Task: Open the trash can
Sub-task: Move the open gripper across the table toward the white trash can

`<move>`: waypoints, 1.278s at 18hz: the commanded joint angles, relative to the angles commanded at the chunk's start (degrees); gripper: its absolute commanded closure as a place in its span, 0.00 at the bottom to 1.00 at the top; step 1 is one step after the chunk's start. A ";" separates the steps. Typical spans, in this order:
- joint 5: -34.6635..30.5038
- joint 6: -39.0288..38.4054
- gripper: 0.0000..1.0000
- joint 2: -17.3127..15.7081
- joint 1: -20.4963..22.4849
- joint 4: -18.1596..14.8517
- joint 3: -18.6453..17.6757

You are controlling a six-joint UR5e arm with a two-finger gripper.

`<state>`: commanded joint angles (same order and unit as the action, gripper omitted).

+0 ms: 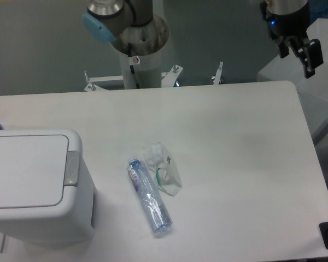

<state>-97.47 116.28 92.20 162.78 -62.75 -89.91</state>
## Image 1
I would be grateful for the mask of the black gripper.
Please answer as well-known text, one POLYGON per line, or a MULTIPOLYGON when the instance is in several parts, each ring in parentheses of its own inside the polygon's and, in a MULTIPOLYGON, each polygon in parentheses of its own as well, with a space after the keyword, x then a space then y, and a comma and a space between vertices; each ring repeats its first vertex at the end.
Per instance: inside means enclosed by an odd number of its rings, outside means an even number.
POLYGON ((260 11, 270 39, 277 39, 279 57, 289 55, 286 37, 295 37, 291 38, 291 49, 303 65, 304 77, 312 77, 324 61, 320 40, 307 39, 311 22, 309 1, 262 1, 260 11))

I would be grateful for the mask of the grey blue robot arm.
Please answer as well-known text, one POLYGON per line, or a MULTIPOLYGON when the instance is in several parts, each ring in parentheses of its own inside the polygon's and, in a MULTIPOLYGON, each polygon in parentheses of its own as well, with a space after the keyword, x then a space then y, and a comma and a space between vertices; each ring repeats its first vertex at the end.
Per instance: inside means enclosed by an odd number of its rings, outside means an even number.
MULTIPOLYGON (((313 76, 324 60, 320 40, 307 34, 309 1, 261 1, 260 11, 280 58, 293 51, 304 76, 313 76)), ((166 24, 154 15, 152 1, 88 1, 82 21, 98 41, 111 43, 130 57, 151 55, 168 39, 166 24)))

